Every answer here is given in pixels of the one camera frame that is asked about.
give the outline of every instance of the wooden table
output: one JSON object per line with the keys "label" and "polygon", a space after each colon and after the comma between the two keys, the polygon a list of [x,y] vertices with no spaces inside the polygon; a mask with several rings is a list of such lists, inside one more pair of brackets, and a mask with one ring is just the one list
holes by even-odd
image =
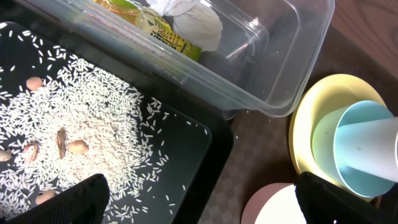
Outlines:
{"label": "wooden table", "polygon": [[[248,2],[232,0],[248,9]],[[260,7],[252,6],[254,12]],[[398,115],[398,1],[336,0],[336,10],[309,89],[320,79],[348,73],[362,78]],[[201,224],[240,223],[244,206],[261,187],[293,182],[289,156],[290,116],[270,118],[258,111],[240,111],[232,123],[234,149],[201,216]],[[396,211],[398,189],[383,196],[381,207]]]}

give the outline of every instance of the light blue cup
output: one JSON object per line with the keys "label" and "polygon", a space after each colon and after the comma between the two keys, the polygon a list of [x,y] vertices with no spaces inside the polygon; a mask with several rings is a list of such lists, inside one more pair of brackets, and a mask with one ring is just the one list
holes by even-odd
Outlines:
{"label": "light blue cup", "polygon": [[360,101],[328,113],[317,124],[312,137],[315,162],[323,172],[356,195],[373,198],[386,193],[394,182],[342,164],[339,162],[341,152],[335,146],[338,127],[393,117],[385,106],[374,101]]}

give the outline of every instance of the plastic bin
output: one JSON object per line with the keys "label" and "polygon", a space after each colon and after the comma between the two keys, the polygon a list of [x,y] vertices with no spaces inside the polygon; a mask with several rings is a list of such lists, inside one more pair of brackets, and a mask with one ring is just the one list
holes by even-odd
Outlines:
{"label": "plastic bin", "polygon": [[22,0],[220,109],[286,116],[303,93],[335,2],[231,1],[202,0],[223,33],[218,50],[195,62],[92,0]]}

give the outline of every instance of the yellow plate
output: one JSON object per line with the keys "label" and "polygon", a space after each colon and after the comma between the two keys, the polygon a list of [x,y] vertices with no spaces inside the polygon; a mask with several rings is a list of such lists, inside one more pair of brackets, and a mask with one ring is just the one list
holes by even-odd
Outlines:
{"label": "yellow plate", "polygon": [[373,87],[352,75],[331,75],[317,82],[306,92],[292,116],[289,128],[289,151],[297,173],[310,171],[342,187],[315,163],[311,150],[312,134],[324,115],[362,100],[373,100],[385,106]]}

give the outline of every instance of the black tray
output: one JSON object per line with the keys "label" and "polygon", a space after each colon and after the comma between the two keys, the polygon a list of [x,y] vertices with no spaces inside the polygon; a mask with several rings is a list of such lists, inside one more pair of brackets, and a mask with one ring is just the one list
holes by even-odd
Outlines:
{"label": "black tray", "polygon": [[[165,140],[167,152],[164,150],[162,152],[170,157],[169,167],[161,173],[161,180],[164,181],[159,180],[156,188],[154,187],[146,196],[142,196],[144,202],[149,202],[149,199],[154,201],[153,205],[148,205],[150,213],[146,215],[140,213],[135,220],[136,223],[140,223],[140,221],[143,223],[197,222],[232,149],[233,136],[226,122],[193,103],[192,100],[188,100],[187,95],[182,94],[183,91],[176,86],[153,74],[144,75],[131,68],[130,66],[134,66],[134,64],[119,58],[117,54],[112,53],[112,49],[106,49],[106,46],[92,47],[83,37],[68,33],[67,30],[60,27],[60,24],[50,23],[48,18],[44,19],[24,6],[11,1],[1,1],[0,21],[17,22],[26,29],[41,35],[43,39],[46,38],[96,65],[101,65],[102,68],[164,103],[162,110],[169,112],[171,116],[169,116],[168,122],[164,123],[161,132],[163,136],[157,138],[154,145],[160,146],[160,142]],[[23,84],[18,80],[26,80],[27,77],[34,75],[31,72],[32,64],[25,63],[29,60],[23,61],[23,64],[26,64],[23,73],[25,77],[21,77],[21,79],[3,78],[0,81],[7,83],[6,91],[11,93],[13,93],[12,89],[17,91],[17,86]],[[53,65],[52,70],[56,70],[56,66],[62,65]],[[43,71],[46,71],[45,68],[47,65],[42,65]],[[192,126],[187,127],[186,121],[190,121]],[[204,134],[204,129],[207,129],[209,135]],[[186,186],[186,192],[182,190],[182,184]],[[165,194],[173,201],[166,201]],[[177,208],[174,208],[175,216],[169,214],[167,205],[171,202],[180,205],[178,211]]]}

